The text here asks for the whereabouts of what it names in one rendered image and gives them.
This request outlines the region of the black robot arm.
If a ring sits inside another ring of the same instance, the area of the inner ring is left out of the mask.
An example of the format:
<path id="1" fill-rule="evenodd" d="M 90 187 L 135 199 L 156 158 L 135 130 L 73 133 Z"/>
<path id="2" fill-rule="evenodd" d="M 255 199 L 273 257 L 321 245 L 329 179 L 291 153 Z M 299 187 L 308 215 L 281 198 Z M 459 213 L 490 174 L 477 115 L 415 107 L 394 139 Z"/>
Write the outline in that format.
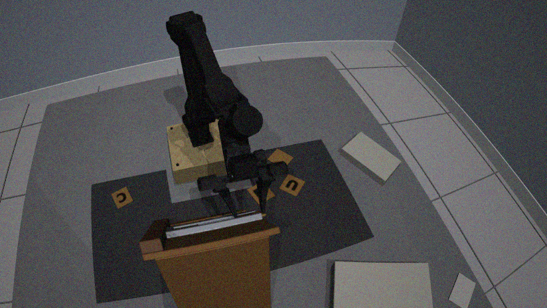
<path id="1" fill-rule="evenodd" d="M 220 118 L 221 145 L 248 140 L 259 132 L 263 117 L 235 88 L 231 78 L 222 73 L 206 35 L 202 15 L 193 11 L 173 15 L 166 22 L 166 29 L 179 47 L 188 93 L 182 119 L 193 147 L 214 141 L 209 123 L 217 118 Z M 236 181 L 257 177 L 258 169 L 262 167 L 267 167 L 263 149 L 254 154 L 250 150 L 238 156 L 227 154 L 228 176 Z"/>

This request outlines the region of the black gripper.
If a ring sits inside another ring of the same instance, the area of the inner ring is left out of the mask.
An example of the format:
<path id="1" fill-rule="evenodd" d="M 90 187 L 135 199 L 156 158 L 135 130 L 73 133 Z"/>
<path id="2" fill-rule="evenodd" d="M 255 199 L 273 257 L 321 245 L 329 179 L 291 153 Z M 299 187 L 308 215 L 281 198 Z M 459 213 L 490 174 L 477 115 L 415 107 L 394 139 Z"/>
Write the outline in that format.
<path id="1" fill-rule="evenodd" d="M 227 160 L 227 154 L 233 153 L 234 156 L 243 155 L 245 150 L 250 150 L 250 145 L 248 140 L 237 141 L 237 142 L 227 143 L 222 145 L 222 152 L 224 156 L 225 165 Z M 275 181 L 273 176 L 276 177 L 280 175 L 286 175 L 286 174 L 289 174 L 289 171 L 288 171 L 287 164 L 284 161 L 267 164 L 267 167 L 263 167 L 258 170 L 259 170 L 259 175 L 257 176 L 258 181 L 256 181 L 258 198 L 259 198 L 261 212 L 265 213 L 268 189 L 271 185 L 271 182 Z M 205 177 L 199 177 L 197 179 L 198 189 L 199 191 L 206 191 L 206 190 L 213 189 L 214 193 L 219 193 L 220 196 L 225 201 L 225 203 L 227 204 L 234 218 L 237 218 L 238 217 L 237 212 L 236 212 L 235 206 L 233 205 L 229 188 L 226 188 L 226 183 L 236 182 L 236 180 L 234 179 L 234 177 L 228 176 L 227 168 L 226 168 L 226 172 L 227 172 L 227 175 L 222 175 L 219 177 L 217 177 L 216 174 L 205 176 Z M 253 179 L 257 177 L 248 177 L 248 178 L 244 178 L 241 181 Z"/>

